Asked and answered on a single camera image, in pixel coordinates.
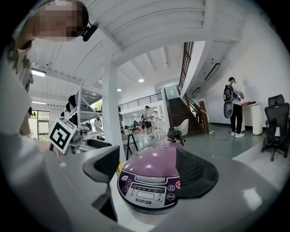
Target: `purple rice cooker lid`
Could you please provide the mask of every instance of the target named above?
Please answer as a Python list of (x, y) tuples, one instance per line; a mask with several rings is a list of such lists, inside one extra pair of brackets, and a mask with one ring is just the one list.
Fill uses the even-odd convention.
[(179, 176), (176, 165), (178, 143), (150, 145), (134, 154), (123, 167), (124, 171), (149, 177)]

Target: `black shorts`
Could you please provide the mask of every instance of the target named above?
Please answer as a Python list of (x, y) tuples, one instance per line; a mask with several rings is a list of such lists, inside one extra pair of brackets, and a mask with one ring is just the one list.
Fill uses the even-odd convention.
[(145, 124), (146, 128), (149, 128), (152, 126), (151, 121), (145, 121), (144, 124)]

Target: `ceiling light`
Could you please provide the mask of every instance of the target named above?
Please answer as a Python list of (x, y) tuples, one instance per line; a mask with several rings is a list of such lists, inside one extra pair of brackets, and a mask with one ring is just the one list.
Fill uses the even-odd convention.
[(45, 77), (45, 75), (46, 75), (46, 72), (40, 71), (40, 70), (34, 69), (34, 68), (31, 69), (31, 73), (33, 75), (40, 76), (40, 77)]
[(32, 101), (32, 103), (46, 105), (46, 102), (43, 101)]

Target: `black backpack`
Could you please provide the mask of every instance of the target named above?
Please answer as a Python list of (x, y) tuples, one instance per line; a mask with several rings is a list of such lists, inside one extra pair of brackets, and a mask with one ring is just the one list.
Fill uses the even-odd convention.
[(231, 101), (234, 99), (234, 89), (231, 85), (226, 85), (223, 91), (223, 100), (225, 102)]

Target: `white chair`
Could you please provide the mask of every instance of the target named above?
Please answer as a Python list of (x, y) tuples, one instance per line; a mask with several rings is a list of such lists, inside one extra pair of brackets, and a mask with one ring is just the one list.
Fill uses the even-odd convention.
[(189, 119), (185, 119), (179, 126), (174, 127), (175, 131), (181, 131), (182, 136), (187, 135), (189, 130)]

